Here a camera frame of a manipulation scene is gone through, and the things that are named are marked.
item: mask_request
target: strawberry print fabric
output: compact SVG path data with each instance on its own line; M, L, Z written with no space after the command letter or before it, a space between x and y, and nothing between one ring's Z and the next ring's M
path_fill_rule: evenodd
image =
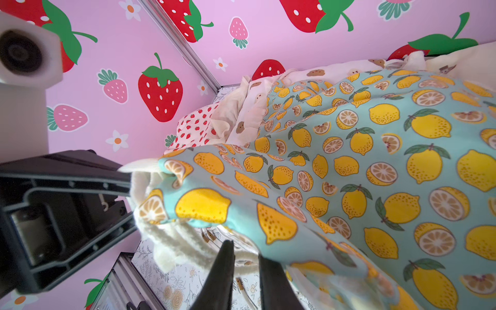
M191 112L178 122L176 141L165 151L178 150L186 147L196 147L208 143L207 131L210 128L210 118L212 113L219 106L219 102L204 106L201 109Z
M279 80L266 102L255 141L159 159L173 177L137 220L236 231L317 309L494 308L494 93L384 69Z

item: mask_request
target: red strawberry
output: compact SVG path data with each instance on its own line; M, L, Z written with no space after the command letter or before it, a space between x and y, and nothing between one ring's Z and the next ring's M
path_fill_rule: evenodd
M57 34L61 38L63 72L71 70L81 56L81 45L76 34L95 43L98 42L98 39L92 35L73 31L69 18L48 0L33 0L28 3L12 0L0 1L0 10L39 27L46 25L43 28Z
M212 22L201 23L200 11L191 0L161 1L160 6L188 42L195 43L203 37L202 26L212 27L214 25Z
M183 97L183 85L174 72L162 69L158 54L154 54L160 65L150 66L138 80L138 90L153 117L159 122L170 121Z
M348 31L353 30L346 10L354 0L279 0L291 23L303 32L319 32L330 29L340 16L348 23Z
M236 44L240 49L244 49L248 45L248 29L239 17L233 17L231 19L231 25L229 26L229 33L233 37L233 43Z
M88 123L86 113L68 105L57 105L53 110L47 107L47 118L51 131L75 131Z
M98 82L103 85L103 93L110 99L120 104L127 102L127 85L123 80L117 79L117 73L103 70L98 74Z
M255 73L251 77L252 80L259 79L266 76L279 75L286 71L280 62L273 59L267 59L262 61L262 63L255 70Z

